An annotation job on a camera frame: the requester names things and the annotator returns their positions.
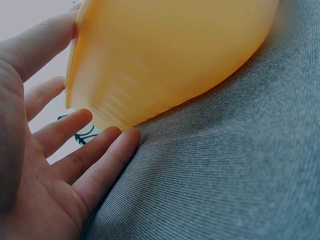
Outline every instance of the gray denim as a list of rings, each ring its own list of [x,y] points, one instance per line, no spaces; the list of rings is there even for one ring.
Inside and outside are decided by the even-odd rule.
[[[84,240],[320,239],[320,0],[280,8],[240,70],[139,126]]]

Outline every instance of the skin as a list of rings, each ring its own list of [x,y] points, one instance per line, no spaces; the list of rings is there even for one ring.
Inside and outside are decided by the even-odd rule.
[[[0,42],[0,239],[79,239],[139,144],[137,129],[110,127],[49,165],[46,158],[87,125],[91,113],[83,109],[29,130],[28,122],[65,86],[55,77],[24,93],[24,82],[77,35],[76,16],[51,18]]]

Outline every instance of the fabric texture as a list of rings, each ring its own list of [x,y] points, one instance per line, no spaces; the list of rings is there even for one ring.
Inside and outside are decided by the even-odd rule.
[[[139,126],[83,240],[320,239],[320,1],[209,92]]]

